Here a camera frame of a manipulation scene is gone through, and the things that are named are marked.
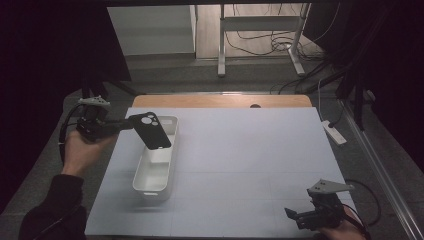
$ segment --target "person's arm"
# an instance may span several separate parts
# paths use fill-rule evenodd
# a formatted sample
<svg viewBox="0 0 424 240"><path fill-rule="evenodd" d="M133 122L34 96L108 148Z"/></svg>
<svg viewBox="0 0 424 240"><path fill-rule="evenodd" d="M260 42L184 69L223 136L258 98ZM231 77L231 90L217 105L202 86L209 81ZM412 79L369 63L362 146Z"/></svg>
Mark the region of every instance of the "person's arm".
<svg viewBox="0 0 424 240"><path fill-rule="evenodd" d="M44 201L25 215L19 231L20 240L86 239L87 214L81 207L82 177L114 139L89 143L77 131L69 134L62 173L53 178Z"/></svg>
<svg viewBox="0 0 424 240"><path fill-rule="evenodd" d="M348 216L356 219L348 207L344 207L344 210ZM320 228L318 231L327 236L330 240L365 240L365 237L359 229L346 220L337 228Z"/></svg>

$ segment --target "black curtain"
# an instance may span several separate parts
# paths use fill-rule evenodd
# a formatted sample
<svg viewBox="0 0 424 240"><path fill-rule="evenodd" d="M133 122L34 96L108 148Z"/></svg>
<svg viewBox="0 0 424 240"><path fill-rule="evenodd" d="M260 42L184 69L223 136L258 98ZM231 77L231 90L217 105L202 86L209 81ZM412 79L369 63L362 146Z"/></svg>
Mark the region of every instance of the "black curtain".
<svg viewBox="0 0 424 240"><path fill-rule="evenodd" d="M0 35L3 211L82 79L131 79L104 6L1 1Z"/></svg>
<svg viewBox="0 0 424 240"><path fill-rule="evenodd" d="M424 171L424 7L397 1L367 55L365 85L380 121Z"/></svg>

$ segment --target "white tray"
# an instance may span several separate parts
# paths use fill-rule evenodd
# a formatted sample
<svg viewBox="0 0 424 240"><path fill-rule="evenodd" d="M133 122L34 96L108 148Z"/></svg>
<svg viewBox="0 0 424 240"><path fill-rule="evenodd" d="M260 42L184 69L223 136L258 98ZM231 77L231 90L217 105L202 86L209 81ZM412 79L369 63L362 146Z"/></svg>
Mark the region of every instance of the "white tray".
<svg viewBox="0 0 424 240"><path fill-rule="evenodd" d="M171 195L175 155L177 151L178 119L173 116L158 116L172 146L150 150L144 147L135 173L133 188L143 198L166 200Z"/></svg>

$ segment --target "white tabletop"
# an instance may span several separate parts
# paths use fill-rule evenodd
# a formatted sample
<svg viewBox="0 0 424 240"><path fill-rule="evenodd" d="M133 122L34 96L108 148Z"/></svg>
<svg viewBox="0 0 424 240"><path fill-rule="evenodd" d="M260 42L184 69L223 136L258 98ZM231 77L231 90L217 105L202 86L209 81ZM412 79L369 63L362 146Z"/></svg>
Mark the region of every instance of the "white tabletop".
<svg viewBox="0 0 424 240"><path fill-rule="evenodd" d="M306 189L344 183L315 108L130 108L179 119L170 199L132 188L144 144L122 131L87 222L87 235L300 238L284 208L314 209ZM348 192L342 202L354 207Z"/></svg>

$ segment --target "black sleeve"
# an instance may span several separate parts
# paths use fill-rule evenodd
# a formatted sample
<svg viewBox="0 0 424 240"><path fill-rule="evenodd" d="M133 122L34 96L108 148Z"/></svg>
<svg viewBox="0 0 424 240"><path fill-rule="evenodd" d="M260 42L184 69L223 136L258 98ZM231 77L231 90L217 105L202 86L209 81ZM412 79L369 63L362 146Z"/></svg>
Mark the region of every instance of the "black sleeve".
<svg viewBox="0 0 424 240"><path fill-rule="evenodd" d="M19 240L86 239L87 212L81 207L83 182L75 176L55 176L44 201L25 215Z"/></svg>

